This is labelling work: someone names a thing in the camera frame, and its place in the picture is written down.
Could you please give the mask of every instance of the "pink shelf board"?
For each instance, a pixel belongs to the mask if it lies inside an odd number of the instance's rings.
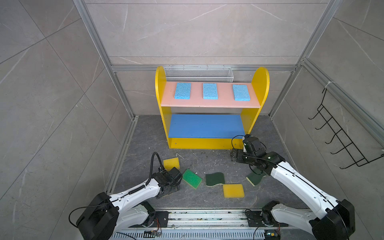
[[[260,108],[251,83],[216,83],[217,100],[203,99],[203,83],[191,82],[190,99],[175,99],[177,82],[167,82],[162,107],[201,107],[201,108]],[[235,101],[232,85],[247,85],[250,101]]]

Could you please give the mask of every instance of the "white string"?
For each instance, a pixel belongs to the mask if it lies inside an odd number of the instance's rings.
[[[328,81],[327,85],[325,85],[325,87],[324,87],[324,88],[327,88],[328,84],[330,84],[330,83],[335,83],[335,82],[332,82],[332,81]]]

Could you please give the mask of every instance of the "toy shelf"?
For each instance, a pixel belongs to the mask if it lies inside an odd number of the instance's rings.
[[[156,70],[155,88],[169,148],[243,148],[242,137],[249,134],[269,92],[269,73],[259,68],[251,83],[216,83],[218,99],[203,99],[203,83],[191,82],[190,99],[174,99],[177,82],[166,79],[164,68]],[[248,87],[250,101],[235,101],[232,85]],[[171,107],[242,108],[240,115],[172,114]]]
[[[250,101],[235,101],[232,85],[246,85]],[[191,82],[189,99],[175,99],[177,82],[166,82],[162,107],[200,107],[200,108],[260,108],[259,100],[251,83],[216,83],[218,99],[203,98],[203,83]]]

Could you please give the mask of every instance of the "wire basket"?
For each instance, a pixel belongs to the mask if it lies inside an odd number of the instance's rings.
[[[164,67],[167,81],[173,82],[233,82],[233,72],[224,66],[169,66]]]

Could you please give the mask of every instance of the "green sponge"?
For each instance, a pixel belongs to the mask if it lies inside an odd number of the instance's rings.
[[[196,189],[203,179],[194,174],[191,170],[187,169],[183,174],[183,180],[186,181],[191,187]]]
[[[205,185],[207,187],[213,187],[218,184],[225,184],[224,174],[222,172],[215,172],[205,175]]]
[[[261,175],[257,175],[253,172],[251,172],[248,176],[247,176],[247,180],[253,185],[253,186],[256,186],[257,184],[259,184],[261,181],[262,181],[262,178],[265,177],[266,174],[265,172],[262,172]]]

